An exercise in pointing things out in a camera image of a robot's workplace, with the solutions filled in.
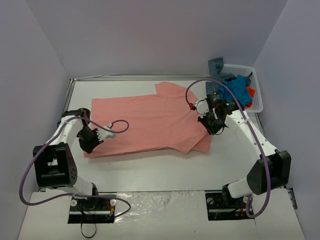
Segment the pink t shirt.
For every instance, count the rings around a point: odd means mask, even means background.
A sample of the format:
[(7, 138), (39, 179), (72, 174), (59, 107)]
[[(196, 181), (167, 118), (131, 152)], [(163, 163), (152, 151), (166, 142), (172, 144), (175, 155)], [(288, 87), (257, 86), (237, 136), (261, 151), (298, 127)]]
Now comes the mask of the pink t shirt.
[(195, 102), (196, 96), (175, 83), (163, 81), (154, 87), (155, 94), (93, 99), (94, 122), (102, 126), (115, 122), (114, 131), (129, 127), (84, 156), (99, 158), (160, 149), (209, 153), (211, 136), (198, 122), (198, 113), (187, 104)]

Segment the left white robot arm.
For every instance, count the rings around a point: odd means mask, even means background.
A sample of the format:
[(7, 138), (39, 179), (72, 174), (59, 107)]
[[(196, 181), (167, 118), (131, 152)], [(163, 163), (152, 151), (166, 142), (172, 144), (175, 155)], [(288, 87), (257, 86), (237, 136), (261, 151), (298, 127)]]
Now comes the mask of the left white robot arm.
[(98, 138), (98, 129), (89, 127), (90, 110), (79, 108), (65, 111), (61, 116), (53, 141), (41, 151), (42, 146), (33, 149), (36, 181), (39, 187), (50, 190), (62, 190), (81, 198), (89, 209), (97, 208), (101, 203), (96, 185), (78, 176), (78, 170), (72, 155), (71, 146), (76, 138), (85, 153), (91, 153), (103, 141)]

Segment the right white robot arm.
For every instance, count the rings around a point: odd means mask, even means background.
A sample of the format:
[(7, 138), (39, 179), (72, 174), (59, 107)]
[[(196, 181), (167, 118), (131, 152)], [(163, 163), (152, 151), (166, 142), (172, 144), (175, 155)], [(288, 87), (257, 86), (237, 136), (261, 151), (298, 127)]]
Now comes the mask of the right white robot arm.
[(240, 198), (261, 195), (268, 189), (285, 186), (289, 182), (291, 156), (272, 145), (255, 127), (245, 109), (234, 100), (222, 100), (217, 92), (194, 103), (198, 121), (210, 135), (229, 128), (248, 150), (253, 166), (243, 179), (222, 187), (222, 202), (229, 207)]

